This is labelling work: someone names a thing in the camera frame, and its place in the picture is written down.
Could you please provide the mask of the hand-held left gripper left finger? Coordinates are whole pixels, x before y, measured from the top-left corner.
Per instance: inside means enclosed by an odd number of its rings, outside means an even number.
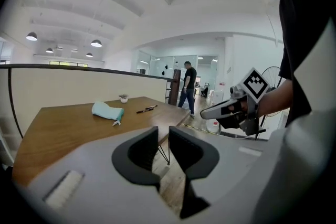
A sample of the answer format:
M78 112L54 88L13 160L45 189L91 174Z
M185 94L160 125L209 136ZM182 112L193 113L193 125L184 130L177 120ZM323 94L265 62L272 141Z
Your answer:
M154 126L117 146L112 153L116 171L133 184L160 190L160 177L152 172L158 137L159 129Z

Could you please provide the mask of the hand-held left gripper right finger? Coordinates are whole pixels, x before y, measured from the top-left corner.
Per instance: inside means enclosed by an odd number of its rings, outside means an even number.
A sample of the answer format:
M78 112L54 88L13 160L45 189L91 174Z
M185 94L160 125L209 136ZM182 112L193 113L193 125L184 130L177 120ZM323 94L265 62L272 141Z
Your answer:
M169 145L180 168L185 174L180 218L186 219L210 206L195 194L191 181L206 178L219 162L219 152L211 144L200 140L178 127L169 127Z

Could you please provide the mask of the person's right hand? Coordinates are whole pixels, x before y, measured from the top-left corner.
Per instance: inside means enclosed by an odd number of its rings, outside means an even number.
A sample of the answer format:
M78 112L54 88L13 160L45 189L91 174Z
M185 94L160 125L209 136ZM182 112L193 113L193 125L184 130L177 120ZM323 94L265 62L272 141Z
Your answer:
M237 101L228 107L229 115L246 115L248 111L247 101Z

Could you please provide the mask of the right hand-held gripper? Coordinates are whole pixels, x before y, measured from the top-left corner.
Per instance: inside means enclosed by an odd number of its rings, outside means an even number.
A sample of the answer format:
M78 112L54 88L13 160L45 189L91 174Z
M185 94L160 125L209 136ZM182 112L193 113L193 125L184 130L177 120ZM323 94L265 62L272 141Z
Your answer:
M246 135L257 135L265 130L259 125L259 102L269 89L269 83L252 68L242 81L230 87L230 99L200 112L205 120L215 119L225 129L241 129ZM237 101L247 101L246 115L229 115L228 107Z

